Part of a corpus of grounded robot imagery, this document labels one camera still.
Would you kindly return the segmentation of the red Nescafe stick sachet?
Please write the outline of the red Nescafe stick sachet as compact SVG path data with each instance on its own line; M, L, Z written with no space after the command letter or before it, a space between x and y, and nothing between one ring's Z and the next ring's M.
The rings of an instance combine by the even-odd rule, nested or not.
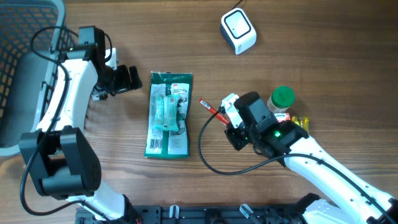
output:
M199 102L201 105L203 105L211 114L215 114L217 112L217 109L212 107L207 101L205 101L204 99L200 98ZM223 123L225 126L227 126L229 124L229 121L221 114L217 114L216 118Z

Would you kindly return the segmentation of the mint green small packet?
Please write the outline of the mint green small packet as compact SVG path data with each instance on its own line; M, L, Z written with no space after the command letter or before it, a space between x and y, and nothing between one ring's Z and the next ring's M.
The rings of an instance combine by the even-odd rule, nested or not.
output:
M161 131L178 131L178 99L178 95L155 96L154 129Z

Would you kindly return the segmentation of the red white stock cube packet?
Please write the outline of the red white stock cube packet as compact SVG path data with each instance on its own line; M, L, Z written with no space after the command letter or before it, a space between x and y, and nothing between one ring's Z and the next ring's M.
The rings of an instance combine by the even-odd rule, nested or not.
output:
M276 119L278 122L283 122L283 121L290 121L290 114L289 113L274 113Z

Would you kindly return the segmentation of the Knorr stock cube jar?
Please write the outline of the Knorr stock cube jar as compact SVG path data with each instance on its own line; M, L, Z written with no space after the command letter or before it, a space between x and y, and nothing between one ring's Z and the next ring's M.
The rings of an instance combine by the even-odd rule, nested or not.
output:
M272 113L285 113L294 103L295 93L289 86L277 87L267 101Z

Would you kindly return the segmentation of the yellow dish soap bottle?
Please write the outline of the yellow dish soap bottle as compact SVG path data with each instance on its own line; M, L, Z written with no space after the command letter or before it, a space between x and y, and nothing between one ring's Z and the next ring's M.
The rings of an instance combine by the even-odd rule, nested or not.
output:
M302 116L299 118L298 116L293 116L291 120L301 128L303 128L306 132L309 132L309 118L308 116Z

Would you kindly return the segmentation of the green 3M product package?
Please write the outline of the green 3M product package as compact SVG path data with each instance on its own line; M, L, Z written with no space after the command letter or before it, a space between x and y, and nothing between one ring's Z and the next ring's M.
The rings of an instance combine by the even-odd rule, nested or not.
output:
M187 115L192 94L191 73L152 72L150 80L149 120L144 156L157 159L184 159L190 155ZM178 131L154 129L155 96L178 95Z

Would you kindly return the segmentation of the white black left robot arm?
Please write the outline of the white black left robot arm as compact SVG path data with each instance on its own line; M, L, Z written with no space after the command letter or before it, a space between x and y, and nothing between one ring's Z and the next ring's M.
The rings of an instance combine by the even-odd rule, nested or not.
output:
M26 164L22 183L37 193L78 204L98 223L142 223L129 199L101 177L98 156L83 134L90 99L105 100L140 89L136 67L119 65L111 39L95 26L81 27L77 45L53 60L57 81L36 130L24 133L19 148Z

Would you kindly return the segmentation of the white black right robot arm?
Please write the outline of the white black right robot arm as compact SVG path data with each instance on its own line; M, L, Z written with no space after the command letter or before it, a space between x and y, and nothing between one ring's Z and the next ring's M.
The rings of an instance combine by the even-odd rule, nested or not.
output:
M252 144L267 161L300 174L336 207L346 223L397 223L397 199L365 182L332 158L292 121L278 121L255 91L228 95L221 102L230 124L226 136L235 150Z

